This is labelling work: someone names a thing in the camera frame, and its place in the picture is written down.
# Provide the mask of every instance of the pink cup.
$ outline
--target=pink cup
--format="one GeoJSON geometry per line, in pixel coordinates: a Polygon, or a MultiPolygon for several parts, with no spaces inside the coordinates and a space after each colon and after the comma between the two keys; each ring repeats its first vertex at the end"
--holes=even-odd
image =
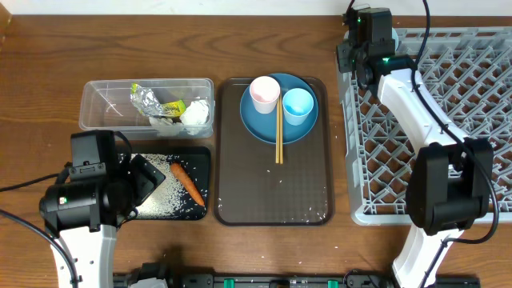
{"type": "Polygon", "coordinates": [[[281,87],[274,78],[261,76],[252,81],[249,92],[256,111],[268,114],[274,110],[278,102],[281,87]]]}

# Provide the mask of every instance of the blue plate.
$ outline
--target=blue plate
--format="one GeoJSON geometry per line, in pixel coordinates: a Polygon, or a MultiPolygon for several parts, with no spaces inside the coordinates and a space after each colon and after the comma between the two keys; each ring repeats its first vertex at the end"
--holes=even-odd
{"type": "MultiPolygon", "coordinates": [[[[310,92],[313,96],[313,110],[307,116],[303,124],[299,126],[290,125],[283,116],[282,142],[283,144],[290,144],[306,136],[311,129],[313,129],[318,117],[317,97],[311,87],[300,78],[280,73],[270,74],[269,76],[278,81],[282,96],[293,88],[302,88],[310,92]]],[[[254,108],[253,100],[250,97],[249,87],[247,87],[246,91],[243,93],[242,100],[240,101],[240,116],[242,117],[243,125],[246,126],[252,135],[264,142],[275,144],[277,109],[274,109],[269,114],[260,114],[257,112],[254,108]]]]}

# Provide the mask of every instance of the carrot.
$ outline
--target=carrot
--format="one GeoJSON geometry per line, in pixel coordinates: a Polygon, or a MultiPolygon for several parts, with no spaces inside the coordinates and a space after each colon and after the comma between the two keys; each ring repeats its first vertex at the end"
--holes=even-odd
{"type": "Polygon", "coordinates": [[[192,180],[190,180],[189,175],[187,175],[182,168],[181,165],[177,163],[172,163],[170,165],[170,172],[173,173],[173,175],[176,177],[177,180],[179,180],[182,185],[185,187],[185,189],[189,192],[192,199],[199,205],[203,206],[205,205],[205,202],[202,200],[202,197],[198,191],[198,189],[195,187],[192,180]]]}

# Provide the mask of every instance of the wooden chopstick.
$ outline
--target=wooden chopstick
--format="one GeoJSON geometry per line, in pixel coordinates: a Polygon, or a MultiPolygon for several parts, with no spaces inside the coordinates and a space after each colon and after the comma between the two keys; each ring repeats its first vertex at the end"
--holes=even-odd
{"type": "Polygon", "coordinates": [[[281,117],[281,113],[279,113],[279,107],[281,106],[281,95],[279,95],[279,100],[278,100],[278,106],[276,107],[276,127],[275,127],[275,163],[276,164],[279,164],[279,161],[280,161],[280,156],[279,154],[281,153],[281,149],[279,148],[279,139],[280,139],[280,135],[281,135],[281,129],[279,129],[280,125],[279,123],[281,122],[280,121],[280,117],[281,117]]]}
{"type": "Polygon", "coordinates": [[[282,96],[279,95],[279,164],[282,164],[282,96]]]}

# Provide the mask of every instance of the foil wrapper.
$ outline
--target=foil wrapper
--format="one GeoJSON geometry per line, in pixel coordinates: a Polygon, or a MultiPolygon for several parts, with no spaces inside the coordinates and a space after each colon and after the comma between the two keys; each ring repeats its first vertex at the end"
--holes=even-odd
{"type": "Polygon", "coordinates": [[[151,88],[144,88],[138,84],[132,84],[131,103],[145,116],[165,116],[164,109],[158,99],[154,96],[151,88]]]}

